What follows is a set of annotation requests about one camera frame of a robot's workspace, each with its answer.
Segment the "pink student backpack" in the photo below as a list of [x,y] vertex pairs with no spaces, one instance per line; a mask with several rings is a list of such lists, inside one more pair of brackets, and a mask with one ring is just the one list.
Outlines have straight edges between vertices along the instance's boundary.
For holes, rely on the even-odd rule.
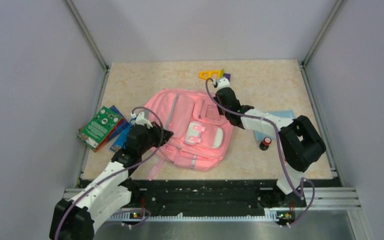
[[159,148],[159,161],[147,175],[148,180],[157,175],[164,162],[205,172],[216,167],[226,156],[233,126],[219,114],[207,93],[164,89],[145,107],[152,110],[151,122],[162,122],[163,128],[173,133]]

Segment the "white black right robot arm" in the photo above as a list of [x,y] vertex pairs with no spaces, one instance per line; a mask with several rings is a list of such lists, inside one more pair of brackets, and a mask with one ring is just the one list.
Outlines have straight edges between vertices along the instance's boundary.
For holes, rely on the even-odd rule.
[[282,118],[262,112],[253,106],[242,105],[231,87],[217,88],[213,101],[220,115],[235,127],[273,134],[283,175],[277,180],[273,200],[287,206],[294,194],[303,197],[297,189],[303,187],[305,172],[326,152],[327,147],[315,126],[305,115]]

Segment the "green book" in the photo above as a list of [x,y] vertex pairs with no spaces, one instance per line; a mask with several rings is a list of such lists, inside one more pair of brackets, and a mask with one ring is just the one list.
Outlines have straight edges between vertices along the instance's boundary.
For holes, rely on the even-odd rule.
[[76,137],[94,151],[120,120],[120,115],[108,107],[102,106],[94,117],[80,129]]

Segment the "blue children book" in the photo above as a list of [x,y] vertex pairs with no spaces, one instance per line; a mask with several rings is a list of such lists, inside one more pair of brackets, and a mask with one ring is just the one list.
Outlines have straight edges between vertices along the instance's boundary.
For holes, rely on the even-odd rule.
[[120,149],[122,149],[125,146],[125,143],[127,141],[127,135],[130,131],[130,127],[133,125],[133,121],[125,121],[120,127],[118,127],[115,131],[115,141],[111,145],[110,150],[116,153]]

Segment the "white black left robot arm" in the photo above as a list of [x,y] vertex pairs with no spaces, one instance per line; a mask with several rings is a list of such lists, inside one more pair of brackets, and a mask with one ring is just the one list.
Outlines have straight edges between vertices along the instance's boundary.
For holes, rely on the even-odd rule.
[[125,182],[144,163],[142,156],[157,150],[174,135],[152,122],[151,126],[130,127],[124,146],[111,158],[103,172],[80,193],[61,199],[54,208],[49,238],[51,240],[92,240],[96,231],[118,209],[134,207],[140,193]]

